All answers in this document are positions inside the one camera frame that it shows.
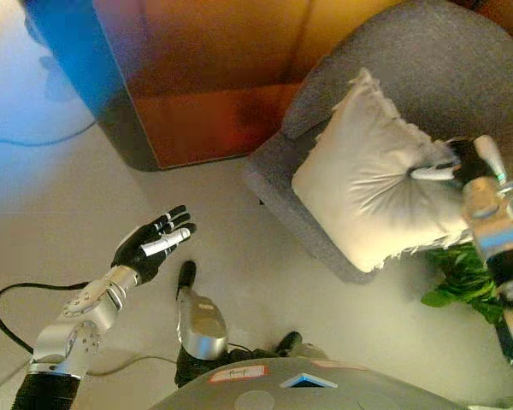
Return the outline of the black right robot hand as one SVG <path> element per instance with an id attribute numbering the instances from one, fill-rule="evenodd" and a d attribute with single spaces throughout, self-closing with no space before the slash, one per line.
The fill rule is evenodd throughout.
<path id="1" fill-rule="evenodd" d="M 412 167 L 408 175 L 416 180 L 457 181 L 462 186 L 480 177 L 495 178 L 501 185 L 507 179 L 498 146 L 488 135 L 438 141 L 426 160 Z"/>

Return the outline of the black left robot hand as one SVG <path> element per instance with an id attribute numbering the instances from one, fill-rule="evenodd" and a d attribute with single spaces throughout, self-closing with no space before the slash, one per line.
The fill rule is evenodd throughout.
<path id="1" fill-rule="evenodd" d="M 137 285 L 148 283 L 158 274 L 160 265 L 196 230 L 186 205 L 179 205 L 130 233 L 117 247 L 111 266 L 133 270 Z"/>

